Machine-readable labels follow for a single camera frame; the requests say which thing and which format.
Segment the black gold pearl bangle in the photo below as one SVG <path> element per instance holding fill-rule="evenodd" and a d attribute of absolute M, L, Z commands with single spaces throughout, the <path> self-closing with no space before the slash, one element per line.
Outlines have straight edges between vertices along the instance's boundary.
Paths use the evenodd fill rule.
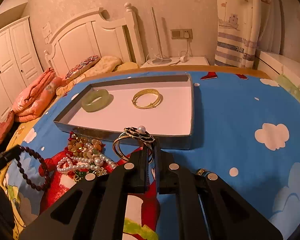
<path fill-rule="evenodd" d="M 150 164 L 154 160 L 154 146 L 155 138 L 153 135 L 149 134 L 146 131 L 144 126 L 136 127 L 126 127 L 124 131 L 114 140 L 113 142 L 113 151 L 114 153 L 124 161 L 129 161 L 127 157 L 120 148 L 120 142 L 126 139 L 133 139 L 141 143 L 142 148 L 146 148 L 148 153 L 148 163 Z"/>

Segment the green jade bangle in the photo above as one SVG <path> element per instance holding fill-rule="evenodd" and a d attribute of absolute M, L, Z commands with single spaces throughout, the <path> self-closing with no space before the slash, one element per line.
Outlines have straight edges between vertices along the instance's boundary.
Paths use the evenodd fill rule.
<path fill-rule="evenodd" d="M 96 112 L 108 104 L 110 94 L 106 89 L 91 90 L 81 100 L 81 106 L 86 112 Z"/>

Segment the blue cartoon bedsheet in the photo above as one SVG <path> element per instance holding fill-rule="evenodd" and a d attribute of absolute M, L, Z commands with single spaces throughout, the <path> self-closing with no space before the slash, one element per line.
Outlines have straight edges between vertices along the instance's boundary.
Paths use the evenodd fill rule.
<path fill-rule="evenodd" d="M 192 171 L 217 173 L 288 239 L 300 224 L 300 104 L 275 81 L 219 73 L 190 72 L 194 83 L 194 133 L 191 150 L 168 150 Z M 90 83 L 75 85 L 67 96 L 42 115 L 34 128 L 20 135 L 43 158 L 66 146 L 68 134 L 54 118 Z M 43 192 L 23 180 L 16 162 L 6 173 L 8 196 L 28 225 L 39 215 Z M 173 195 L 158 195 L 161 207 L 159 239 L 179 239 Z"/>

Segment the grey shallow cardboard tray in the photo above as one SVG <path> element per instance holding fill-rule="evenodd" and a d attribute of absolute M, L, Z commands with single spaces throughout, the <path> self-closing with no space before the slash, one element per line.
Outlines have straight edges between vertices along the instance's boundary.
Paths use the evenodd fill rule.
<path fill-rule="evenodd" d="M 105 89 L 110 103 L 88 113 L 82 106 L 83 96 Z M 155 89 L 160 103 L 151 109 L 136 108 L 133 96 Z M 191 147 L 194 118 L 193 83 L 189 74 L 130 77 L 90 83 L 55 117 L 55 125 L 63 132 L 113 142 L 126 127 L 145 127 L 159 140 L 162 148 L 188 150 Z"/>

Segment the folded pink quilt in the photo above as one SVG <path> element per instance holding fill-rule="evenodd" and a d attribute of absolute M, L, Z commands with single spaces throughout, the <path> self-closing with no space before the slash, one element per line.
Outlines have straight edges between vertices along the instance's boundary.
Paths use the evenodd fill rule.
<path fill-rule="evenodd" d="M 53 68 L 48 68 L 15 99 L 12 111 L 16 122 L 28 122 L 41 116 L 62 84 Z"/>

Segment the embroidered round cushion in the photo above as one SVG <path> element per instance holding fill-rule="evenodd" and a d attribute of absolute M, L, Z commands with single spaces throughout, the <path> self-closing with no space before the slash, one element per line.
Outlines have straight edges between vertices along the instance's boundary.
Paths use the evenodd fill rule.
<path fill-rule="evenodd" d="M 85 59 L 82 62 L 80 62 L 79 64 L 77 64 L 74 68 L 69 70 L 65 76 L 65 80 L 71 81 L 71 80 L 79 77 L 85 71 L 89 70 L 92 66 L 97 64 L 99 60 L 100 60 L 100 57 L 97 55 L 88 57 L 87 59 Z"/>

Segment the cream shell pattern pillow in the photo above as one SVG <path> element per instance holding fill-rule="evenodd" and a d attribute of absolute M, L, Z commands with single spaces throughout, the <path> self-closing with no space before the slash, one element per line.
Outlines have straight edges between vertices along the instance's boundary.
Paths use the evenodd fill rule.
<path fill-rule="evenodd" d="M 114 56 L 104 56 L 101 57 L 98 62 L 94 61 L 90 63 L 91 67 L 82 71 L 81 73 L 76 73 L 75 77 L 70 77 L 65 79 L 64 84 L 57 88 L 56 95 L 64 96 L 67 92 L 73 89 L 73 87 L 81 82 L 83 79 L 91 76 L 98 76 L 101 74 L 111 73 L 122 61 L 118 57 Z"/>

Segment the yellow pillow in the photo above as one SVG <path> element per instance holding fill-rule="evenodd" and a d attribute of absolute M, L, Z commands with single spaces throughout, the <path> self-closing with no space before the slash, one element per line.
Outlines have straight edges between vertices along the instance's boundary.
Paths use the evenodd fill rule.
<path fill-rule="evenodd" d="M 139 65 L 134 62 L 125 62 L 115 67 L 114 72 L 120 72 L 125 70 L 139 69 Z"/>

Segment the white power adapter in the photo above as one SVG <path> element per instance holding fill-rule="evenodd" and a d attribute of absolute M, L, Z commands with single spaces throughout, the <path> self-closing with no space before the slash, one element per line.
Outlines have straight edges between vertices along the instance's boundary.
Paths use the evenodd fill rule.
<path fill-rule="evenodd" d="M 188 61 L 188 56 L 187 55 L 181 56 L 180 61 L 181 61 L 181 63 L 187 62 Z"/>

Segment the white window sill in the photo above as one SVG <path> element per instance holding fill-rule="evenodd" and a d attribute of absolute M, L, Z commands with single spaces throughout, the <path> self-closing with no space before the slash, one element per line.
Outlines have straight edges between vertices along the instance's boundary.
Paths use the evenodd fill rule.
<path fill-rule="evenodd" d="M 273 80 L 285 77 L 300 91 L 300 63 L 279 54 L 257 50 L 255 68 Z"/>

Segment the white bedside table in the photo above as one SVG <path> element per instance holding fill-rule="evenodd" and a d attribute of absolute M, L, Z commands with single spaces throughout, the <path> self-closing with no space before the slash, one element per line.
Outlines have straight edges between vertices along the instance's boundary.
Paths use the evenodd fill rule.
<path fill-rule="evenodd" d="M 141 68 L 150 67 L 166 67 L 166 66 L 209 66 L 208 60 L 204 56 L 188 57 L 185 62 L 181 61 L 179 57 L 172 57 L 170 62 L 163 62 L 159 60 L 158 63 L 153 63 L 152 60 L 145 62 Z"/>

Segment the white wardrobe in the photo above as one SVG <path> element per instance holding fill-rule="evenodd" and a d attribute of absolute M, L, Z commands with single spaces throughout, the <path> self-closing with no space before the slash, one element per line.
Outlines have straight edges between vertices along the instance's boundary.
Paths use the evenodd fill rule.
<path fill-rule="evenodd" d="M 17 96 L 43 72 L 29 18 L 25 16 L 0 29 L 0 123 Z"/>

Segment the white wooden headboard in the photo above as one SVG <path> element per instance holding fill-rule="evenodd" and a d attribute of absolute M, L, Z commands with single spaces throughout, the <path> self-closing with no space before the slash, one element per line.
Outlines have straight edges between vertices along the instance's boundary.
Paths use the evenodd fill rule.
<path fill-rule="evenodd" d="M 103 8 L 90 9 L 65 22 L 53 34 L 45 50 L 45 60 L 58 76 L 65 76 L 89 56 L 115 56 L 123 63 L 146 62 L 138 20 L 130 3 L 125 3 L 123 18 L 106 20 Z"/>

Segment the patterned cream curtain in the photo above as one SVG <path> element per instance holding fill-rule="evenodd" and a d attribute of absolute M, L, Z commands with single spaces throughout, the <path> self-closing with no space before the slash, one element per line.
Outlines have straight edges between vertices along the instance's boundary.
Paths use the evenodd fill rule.
<path fill-rule="evenodd" d="M 217 0 L 215 65 L 252 68 L 257 49 L 280 52 L 279 0 Z"/>

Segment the wall socket panel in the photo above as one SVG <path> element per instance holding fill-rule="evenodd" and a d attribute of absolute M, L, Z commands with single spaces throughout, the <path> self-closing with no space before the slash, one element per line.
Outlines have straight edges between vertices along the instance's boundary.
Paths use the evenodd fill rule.
<path fill-rule="evenodd" d="M 184 37 L 184 32 L 188 31 L 190 34 L 190 38 L 186 39 Z M 192 29 L 172 29 L 171 30 L 171 39 L 173 40 L 189 40 L 193 39 Z"/>

